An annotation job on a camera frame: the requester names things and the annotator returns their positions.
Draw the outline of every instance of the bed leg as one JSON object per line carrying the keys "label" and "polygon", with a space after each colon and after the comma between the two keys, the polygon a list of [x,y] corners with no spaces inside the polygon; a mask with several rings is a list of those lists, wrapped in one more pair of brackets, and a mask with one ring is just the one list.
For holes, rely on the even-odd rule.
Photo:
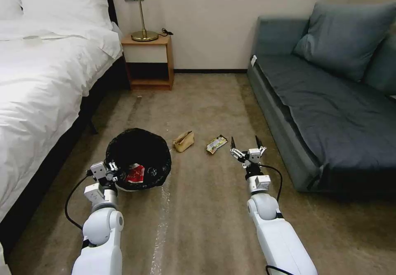
{"label": "bed leg", "polygon": [[96,128],[95,128],[94,123],[92,122],[92,120],[89,120],[89,121],[88,121],[88,125],[89,125],[89,127],[90,127],[91,134],[92,134],[92,135],[97,135],[97,134],[98,134],[98,131],[96,130]]}

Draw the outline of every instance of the bed frame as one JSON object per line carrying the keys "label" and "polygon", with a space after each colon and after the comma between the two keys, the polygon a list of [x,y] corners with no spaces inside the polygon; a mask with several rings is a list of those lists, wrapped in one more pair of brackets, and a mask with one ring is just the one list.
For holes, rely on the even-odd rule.
{"label": "bed frame", "polygon": [[[113,0],[107,1],[110,19],[118,24],[114,2]],[[6,261],[82,132],[87,125],[93,127],[91,117],[101,100],[109,88],[115,87],[129,89],[124,56],[116,60],[95,83],[89,96],[82,98],[77,120],[49,152],[36,174],[0,223],[0,242]]]}

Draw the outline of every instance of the gray sofa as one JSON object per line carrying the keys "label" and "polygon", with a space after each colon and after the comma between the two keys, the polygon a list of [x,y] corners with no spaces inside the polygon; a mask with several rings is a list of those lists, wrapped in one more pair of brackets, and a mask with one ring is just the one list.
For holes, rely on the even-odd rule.
{"label": "gray sofa", "polygon": [[307,28],[307,19],[260,17],[252,48],[257,60],[247,71],[293,186],[395,191],[396,100],[387,89],[396,74],[382,80],[382,73],[395,68],[396,38],[383,41],[364,79],[354,82],[292,54]]}

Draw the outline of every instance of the lamp stem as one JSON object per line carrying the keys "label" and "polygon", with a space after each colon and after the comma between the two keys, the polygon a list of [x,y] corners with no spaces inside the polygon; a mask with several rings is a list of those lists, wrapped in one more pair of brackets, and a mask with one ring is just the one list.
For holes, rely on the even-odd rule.
{"label": "lamp stem", "polygon": [[143,9],[141,8],[141,0],[139,1],[139,9],[140,9],[140,19],[141,19],[141,32],[143,34],[143,37],[146,38],[147,37],[147,31],[146,31],[146,27],[144,25],[144,18],[143,18]]}

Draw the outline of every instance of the gray throw pillow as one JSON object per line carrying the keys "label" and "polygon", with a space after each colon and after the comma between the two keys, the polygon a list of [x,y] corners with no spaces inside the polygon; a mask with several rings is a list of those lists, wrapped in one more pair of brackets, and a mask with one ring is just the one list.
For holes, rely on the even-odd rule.
{"label": "gray throw pillow", "polygon": [[363,82],[386,95],[396,95],[396,35],[379,45]]}
{"label": "gray throw pillow", "polygon": [[316,3],[308,33],[294,53],[336,74],[360,81],[378,44],[396,17],[396,3]]}

